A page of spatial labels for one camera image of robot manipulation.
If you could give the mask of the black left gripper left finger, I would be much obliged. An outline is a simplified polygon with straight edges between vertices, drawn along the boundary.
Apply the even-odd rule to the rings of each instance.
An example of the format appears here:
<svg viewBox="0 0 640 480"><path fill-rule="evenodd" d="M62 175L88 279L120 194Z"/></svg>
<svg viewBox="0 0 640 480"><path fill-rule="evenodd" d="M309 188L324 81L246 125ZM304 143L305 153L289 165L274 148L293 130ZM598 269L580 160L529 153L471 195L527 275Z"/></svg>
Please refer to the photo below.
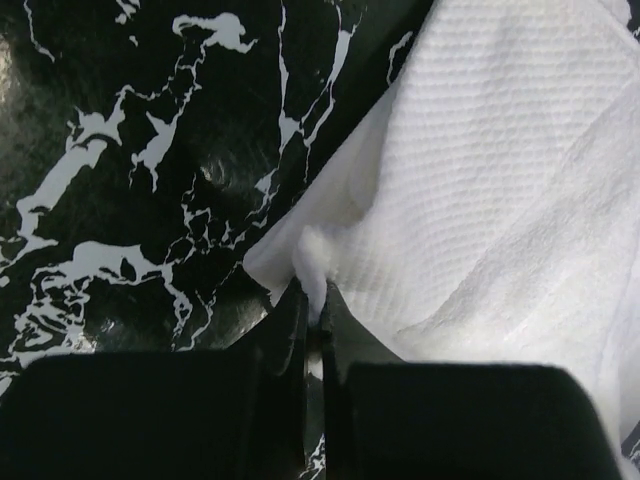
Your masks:
<svg viewBox="0 0 640 480"><path fill-rule="evenodd" d="M307 300L292 281L225 349L44 357L1 404L5 479L292 479Z"/></svg>

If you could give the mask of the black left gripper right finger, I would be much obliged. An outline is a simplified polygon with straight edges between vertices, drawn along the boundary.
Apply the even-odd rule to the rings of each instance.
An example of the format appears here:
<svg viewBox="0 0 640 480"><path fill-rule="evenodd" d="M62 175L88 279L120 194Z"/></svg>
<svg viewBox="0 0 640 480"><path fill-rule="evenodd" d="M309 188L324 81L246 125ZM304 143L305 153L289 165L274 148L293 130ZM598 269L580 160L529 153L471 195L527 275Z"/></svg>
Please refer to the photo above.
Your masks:
<svg viewBox="0 0 640 480"><path fill-rule="evenodd" d="M402 361L329 285L320 316L330 479L618 479L564 370Z"/></svg>

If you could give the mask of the white towel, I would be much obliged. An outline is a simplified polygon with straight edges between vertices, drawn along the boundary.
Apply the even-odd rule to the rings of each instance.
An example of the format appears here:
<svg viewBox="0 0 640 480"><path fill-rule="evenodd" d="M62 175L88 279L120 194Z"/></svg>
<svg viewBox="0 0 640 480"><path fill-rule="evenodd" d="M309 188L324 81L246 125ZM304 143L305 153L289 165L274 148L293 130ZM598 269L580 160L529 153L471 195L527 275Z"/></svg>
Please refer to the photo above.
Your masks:
<svg viewBox="0 0 640 480"><path fill-rule="evenodd" d="M620 441L639 334L639 44L625 1L440 1L398 81L246 254L336 286L408 361L558 365Z"/></svg>

